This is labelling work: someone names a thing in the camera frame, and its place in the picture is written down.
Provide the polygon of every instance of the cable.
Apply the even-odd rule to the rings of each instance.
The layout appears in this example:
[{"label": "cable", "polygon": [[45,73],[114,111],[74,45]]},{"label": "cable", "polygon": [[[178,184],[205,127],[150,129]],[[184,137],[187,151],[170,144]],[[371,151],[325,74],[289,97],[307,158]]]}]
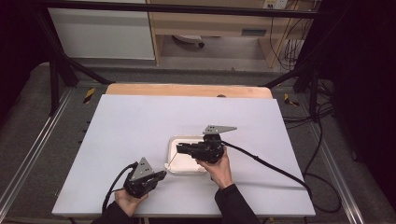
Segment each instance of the cable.
[{"label": "cable", "polygon": [[[332,108],[332,106],[330,106],[330,107],[327,107],[327,108],[323,109],[318,114],[318,116],[320,118],[324,118],[324,117],[332,114],[332,112],[333,112],[333,108]],[[312,117],[300,117],[300,118],[298,118],[298,117],[286,117],[285,116],[285,117],[282,117],[282,118],[283,118],[283,120],[284,120],[286,125],[292,124],[292,123],[300,123],[297,126],[287,127],[287,129],[299,127],[299,126],[304,125],[304,124],[306,124],[308,122],[311,122],[313,120]]]},{"label": "cable", "polygon": [[72,224],[77,224],[77,222],[72,217],[70,217],[69,220],[72,222]]},{"label": "cable", "polygon": [[119,181],[119,179],[120,179],[120,177],[123,175],[123,173],[125,173],[125,171],[126,170],[128,170],[128,169],[130,169],[130,168],[134,168],[134,167],[136,167],[137,166],[137,162],[135,162],[134,164],[130,164],[130,165],[128,165],[127,167],[125,167],[122,171],[121,171],[121,173],[116,177],[116,179],[114,180],[114,182],[113,182],[113,184],[111,185],[111,187],[110,187],[110,190],[107,192],[107,195],[106,195],[106,197],[105,197],[105,200],[103,201],[103,205],[102,205],[102,214],[106,211],[106,209],[107,209],[107,203],[108,203],[108,200],[110,199],[110,195],[111,195],[111,193],[113,192],[113,188],[114,188],[114,186],[117,184],[117,182]]},{"label": "cable", "polygon": [[274,17],[271,18],[270,47],[271,47],[271,50],[272,50],[272,52],[274,53],[274,55],[275,55],[277,61],[279,62],[280,66],[281,66],[282,68],[288,70],[288,68],[285,68],[285,67],[284,67],[285,64],[283,64],[283,63],[280,61],[280,59],[279,59],[279,57],[277,56],[277,54],[276,54],[276,52],[275,52],[275,50],[274,50],[274,47],[273,47],[273,45],[272,45],[272,32],[273,32],[273,27],[274,27]]},{"label": "cable", "polygon": [[295,126],[288,127],[287,129],[290,130],[290,129],[293,129],[293,128],[298,128],[298,127],[303,126],[303,125],[305,125],[305,124],[307,124],[307,123],[309,123],[309,122],[311,122],[311,121],[312,121],[312,120],[309,120],[309,121],[303,122],[303,123],[301,123],[301,124],[297,124],[297,125],[295,125]]},{"label": "cable", "polygon": [[332,185],[332,183],[330,183],[329,181],[325,180],[324,178],[322,178],[322,177],[320,177],[318,175],[313,175],[313,174],[310,174],[310,173],[305,173],[304,174],[304,179],[307,176],[312,176],[312,177],[314,177],[314,178],[316,178],[318,180],[321,180],[325,184],[327,184],[335,192],[335,195],[337,196],[337,200],[338,200],[337,207],[335,207],[334,209],[324,209],[324,208],[319,207],[315,203],[312,203],[314,205],[314,207],[316,207],[318,210],[320,210],[322,212],[325,212],[325,213],[336,213],[336,212],[338,212],[338,210],[340,210],[341,206],[342,206],[341,197],[340,197],[340,194],[338,193],[337,189]]},{"label": "cable", "polygon": [[309,187],[305,184],[305,182],[302,181],[301,179],[295,177],[294,175],[291,175],[291,174],[287,173],[286,171],[283,171],[283,170],[281,170],[281,169],[275,167],[274,165],[271,165],[270,163],[268,163],[268,162],[266,162],[266,161],[260,159],[258,156],[254,156],[254,155],[250,154],[248,151],[242,149],[241,147],[236,147],[236,146],[231,145],[230,143],[227,143],[227,142],[224,142],[224,141],[221,141],[221,143],[224,144],[224,145],[227,146],[227,147],[233,147],[233,148],[235,148],[236,150],[238,150],[238,151],[240,151],[240,152],[242,152],[242,153],[248,155],[249,157],[253,158],[255,161],[261,163],[262,165],[264,165],[264,166],[266,166],[266,167],[268,167],[268,168],[270,168],[270,169],[273,169],[273,170],[275,170],[275,171],[281,173],[282,175],[285,175],[285,176],[287,176],[288,178],[290,178],[290,179],[292,179],[292,180],[298,182],[298,183],[301,184],[304,188],[306,188],[306,191],[308,192],[309,198],[311,198],[311,200],[312,200],[312,191],[311,191],[311,188],[309,188]]},{"label": "cable", "polygon": [[287,6],[285,6],[285,10],[288,9],[289,7],[291,7],[291,5],[293,5],[293,3],[294,3],[293,1],[290,1],[290,3]]},{"label": "cable", "polygon": [[341,206],[342,206],[342,204],[341,204],[341,197],[340,197],[338,191],[336,190],[336,188],[332,185],[332,183],[330,183],[329,181],[325,180],[324,178],[322,178],[322,177],[320,177],[320,176],[318,176],[318,175],[313,175],[313,174],[308,173],[309,167],[312,165],[312,162],[314,161],[315,157],[318,155],[318,151],[319,151],[319,149],[320,149],[320,145],[321,145],[321,142],[322,142],[322,139],[323,139],[323,128],[322,128],[321,121],[320,121],[320,118],[322,118],[322,115],[323,115],[323,114],[321,114],[321,113],[323,113],[323,111],[325,111],[325,114],[330,114],[330,112],[332,112],[332,106],[331,106],[331,107],[328,107],[328,108],[325,108],[325,109],[323,109],[323,110],[321,109],[323,106],[328,105],[328,104],[330,104],[330,102],[326,102],[326,103],[320,105],[319,108],[318,108],[318,113],[317,113],[317,114],[318,114],[318,117],[317,117],[317,121],[318,121],[318,126],[319,126],[319,131],[320,131],[319,140],[318,140],[318,145],[317,145],[317,147],[316,147],[316,149],[315,149],[315,152],[314,152],[314,154],[312,155],[312,157],[311,157],[309,163],[306,165],[306,167],[305,167],[305,169],[304,169],[304,171],[303,171],[303,177],[304,177],[304,179],[305,179],[306,176],[312,176],[312,177],[314,177],[314,178],[316,178],[316,179],[321,180],[322,182],[326,183],[328,186],[330,186],[330,187],[332,188],[332,190],[335,192],[335,195],[336,195],[337,200],[338,200],[338,204],[337,204],[337,207],[336,207],[335,209],[332,209],[332,210],[324,209],[324,208],[322,208],[322,207],[316,205],[315,203],[312,203],[312,204],[314,205],[315,208],[317,208],[318,210],[320,210],[320,211],[322,211],[322,212],[326,212],[326,213],[336,213],[336,212],[338,212],[338,211],[340,210],[340,208],[341,208]]},{"label": "cable", "polygon": [[305,34],[307,33],[308,27],[311,25],[312,20],[309,19],[299,19],[297,22],[295,22],[291,28],[289,29],[288,33],[286,34],[286,38],[290,35],[290,33],[293,31],[293,29],[296,27],[298,23],[301,23],[301,38],[300,40],[288,40],[288,44],[285,48],[284,52],[284,59],[285,61],[288,62],[289,64],[289,70],[291,71],[291,67],[295,66],[295,63],[297,62],[298,56],[297,56],[297,50],[302,45],[305,39]]}]

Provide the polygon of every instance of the white tabletop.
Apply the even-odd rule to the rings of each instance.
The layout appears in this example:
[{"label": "white tabletop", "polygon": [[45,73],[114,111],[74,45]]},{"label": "white tabletop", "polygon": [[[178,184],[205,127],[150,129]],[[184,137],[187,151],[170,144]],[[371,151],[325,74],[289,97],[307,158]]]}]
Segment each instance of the white tabletop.
[{"label": "white tabletop", "polygon": [[[108,189],[124,167],[145,157],[156,172],[163,170],[171,137],[201,134],[208,124],[236,126],[236,131],[222,133],[222,140],[302,179],[276,100],[103,95],[52,213],[99,216]],[[256,215],[315,215],[300,184],[235,149],[229,148],[228,154],[233,181]],[[135,215],[218,217],[217,189],[208,173],[168,173]]]}]

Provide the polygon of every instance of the gray carpet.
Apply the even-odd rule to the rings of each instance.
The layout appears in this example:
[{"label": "gray carpet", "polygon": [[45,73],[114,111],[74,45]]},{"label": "gray carpet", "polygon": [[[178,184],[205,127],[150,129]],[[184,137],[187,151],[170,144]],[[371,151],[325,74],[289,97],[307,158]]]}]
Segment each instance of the gray carpet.
[{"label": "gray carpet", "polygon": [[[277,77],[277,74],[265,74],[255,72],[210,72],[210,71],[184,71],[184,70],[161,70],[161,69],[99,69],[98,74],[117,80],[118,82],[155,82],[155,83],[190,83],[190,84],[221,84],[221,85],[248,85],[256,86],[264,84]],[[84,130],[89,128],[87,121],[91,120],[99,97],[106,91],[106,86],[98,86],[91,79],[79,75],[81,79],[88,81],[84,85],[75,88],[74,93],[52,132],[52,135],[43,148],[32,172],[28,176],[14,204],[11,206],[7,218],[31,217],[63,219],[51,214],[56,201],[56,192],[62,188],[68,171],[78,152],[79,141],[83,140]],[[282,86],[288,86],[290,80]],[[89,104],[84,105],[85,94],[90,86],[96,87],[96,91]],[[2,125],[0,155],[2,169],[0,170],[1,190],[4,191],[7,182],[18,169],[18,164],[33,144],[39,130],[44,125],[50,111],[50,92],[48,68],[38,67],[32,74],[26,86],[26,95],[10,112],[9,119]],[[283,103],[282,88],[274,89],[274,97],[279,102],[283,116],[303,117],[304,111],[300,106],[286,105]],[[351,159],[350,149],[343,137],[336,118],[327,117],[323,121],[323,132],[332,153],[341,167],[352,194],[358,204],[363,218],[368,223],[396,223],[396,215],[389,206],[388,201],[371,178],[364,164]],[[289,129],[290,141],[295,150],[297,161],[303,170],[312,156],[316,140],[309,128],[303,125]],[[310,170],[311,173],[320,175],[331,181],[318,155]],[[332,209],[337,205],[335,194],[329,187],[313,178],[307,178],[306,182],[314,192],[313,202],[320,207]],[[344,209],[334,214],[327,214],[317,210],[315,217],[307,219],[308,223],[348,223]],[[302,223],[302,220],[289,220],[289,222]]]}]

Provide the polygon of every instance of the aluminum rail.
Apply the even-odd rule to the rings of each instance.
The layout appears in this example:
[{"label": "aluminum rail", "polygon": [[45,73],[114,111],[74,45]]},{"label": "aluminum rail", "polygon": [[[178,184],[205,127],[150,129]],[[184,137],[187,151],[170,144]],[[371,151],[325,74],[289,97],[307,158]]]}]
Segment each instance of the aluminum rail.
[{"label": "aluminum rail", "polygon": [[330,12],[280,10],[265,8],[245,7],[205,7],[166,4],[138,4],[138,3],[109,3],[91,1],[66,1],[66,0],[37,0],[36,4],[42,7],[110,10],[110,11],[140,11],[140,12],[168,12],[168,13],[195,13],[214,15],[235,15],[252,17],[274,18],[302,18],[325,19],[330,18]]},{"label": "aluminum rail", "polygon": [[60,100],[60,106],[58,110],[55,112],[53,116],[48,118],[40,134],[33,143],[25,159],[21,163],[21,166],[18,169],[17,173],[14,175],[14,177],[8,184],[5,192],[1,196],[0,223],[2,223],[3,219],[6,217],[6,214],[9,208],[11,207],[12,203],[14,202],[15,198],[17,197],[24,181],[26,180],[33,166],[35,165],[35,161],[40,155],[41,150],[43,149],[44,145],[46,145],[47,140],[50,138],[52,130],[55,128],[55,125],[57,124],[59,118],[64,112],[64,109],[67,106],[67,103],[69,101],[72,92],[73,92],[73,88],[69,88],[64,92],[64,95]]}]

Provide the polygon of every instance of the hand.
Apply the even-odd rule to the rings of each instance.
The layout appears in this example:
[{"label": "hand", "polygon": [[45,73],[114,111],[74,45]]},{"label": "hand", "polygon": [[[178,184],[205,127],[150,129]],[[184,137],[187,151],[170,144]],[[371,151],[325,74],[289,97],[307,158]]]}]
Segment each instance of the hand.
[{"label": "hand", "polygon": [[220,189],[225,189],[233,184],[230,160],[227,155],[227,147],[223,148],[224,155],[214,164],[196,160],[198,164],[202,165],[210,173],[213,181],[219,185]]},{"label": "hand", "polygon": [[134,215],[134,211],[136,211],[137,206],[145,201],[149,197],[148,194],[145,194],[143,197],[137,199],[131,196],[125,189],[117,190],[115,192],[116,203],[119,207],[124,211],[128,217]]}]

